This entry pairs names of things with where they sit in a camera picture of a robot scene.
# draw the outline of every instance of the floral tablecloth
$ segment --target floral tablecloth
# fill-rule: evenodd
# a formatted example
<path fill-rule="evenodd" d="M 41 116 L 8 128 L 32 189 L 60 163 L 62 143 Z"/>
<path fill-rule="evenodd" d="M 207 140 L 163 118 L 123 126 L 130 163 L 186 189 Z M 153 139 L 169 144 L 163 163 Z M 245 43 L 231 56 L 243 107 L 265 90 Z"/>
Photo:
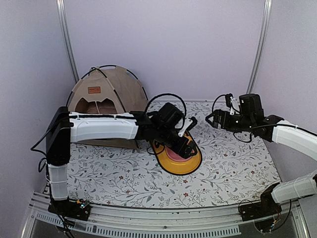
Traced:
<path fill-rule="evenodd" d="M 162 105 L 153 103 L 150 111 Z M 186 176 L 165 172 L 155 156 L 146 152 L 146 141 L 140 141 L 139 153 L 72 144 L 67 180 L 70 198 L 127 207 L 208 207 L 258 200 L 267 186 L 280 181 L 262 139 L 243 143 L 231 132 L 209 126 L 205 116 L 211 113 L 211 103 L 190 102 L 186 106 L 187 116 L 198 120 L 191 130 L 203 155 L 198 170 Z M 238 137 L 249 139 L 247 133 Z"/>

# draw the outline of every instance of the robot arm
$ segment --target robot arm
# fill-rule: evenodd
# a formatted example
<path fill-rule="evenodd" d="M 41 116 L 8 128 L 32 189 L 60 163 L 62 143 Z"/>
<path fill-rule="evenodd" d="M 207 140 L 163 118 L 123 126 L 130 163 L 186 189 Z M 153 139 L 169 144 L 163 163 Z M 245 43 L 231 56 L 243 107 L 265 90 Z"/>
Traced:
<path fill-rule="evenodd" d="M 262 139 L 289 146 L 317 161 L 317 135 L 297 127 L 281 117 L 264 116 L 261 100 L 257 94 L 239 97 L 239 103 L 232 94 L 227 94 L 226 105 L 230 112 L 215 110 L 206 117 L 214 128 L 226 129 L 238 133 L 251 132 Z M 276 183 L 268 187 L 261 195 L 261 202 L 255 205 L 241 206 L 242 218 L 255 219 L 259 214 L 268 216 L 280 211 L 279 203 L 317 194 L 317 170 L 311 174 L 289 182 Z"/>
<path fill-rule="evenodd" d="M 46 135 L 48 180 L 52 196 L 49 211 L 82 220 L 87 220 L 89 216 L 87 203 L 76 204 L 68 199 L 67 164 L 71 142 L 114 138 L 155 140 L 187 159 L 196 155 L 198 150 L 184 133 L 196 124 L 194 117 L 185 119 L 183 113 L 171 103 L 147 114 L 94 115 L 69 113 L 67 107 L 59 108 Z"/>

